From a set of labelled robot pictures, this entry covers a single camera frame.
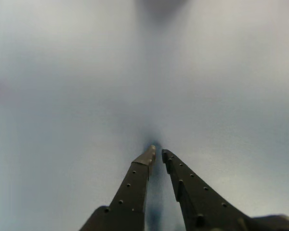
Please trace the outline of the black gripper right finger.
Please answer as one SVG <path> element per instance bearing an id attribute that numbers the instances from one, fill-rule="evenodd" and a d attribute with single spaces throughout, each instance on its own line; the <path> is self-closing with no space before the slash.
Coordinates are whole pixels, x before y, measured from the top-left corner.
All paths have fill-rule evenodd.
<path id="1" fill-rule="evenodd" d="M 188 231 L 250 231 L 254 221 L 229 204 L 178 156 L 162 150 Z"/>

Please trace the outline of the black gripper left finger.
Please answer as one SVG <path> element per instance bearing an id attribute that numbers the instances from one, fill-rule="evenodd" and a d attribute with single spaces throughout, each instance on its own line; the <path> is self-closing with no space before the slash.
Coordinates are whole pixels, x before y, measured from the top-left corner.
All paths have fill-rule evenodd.
<path id="1" fill-rule="evenodd" d="M 82 231 L 143 231 L 147 183 L 156 160 L 156 147 L 132 161 L 112 202 L 98 207 L 80 228 Z"/>

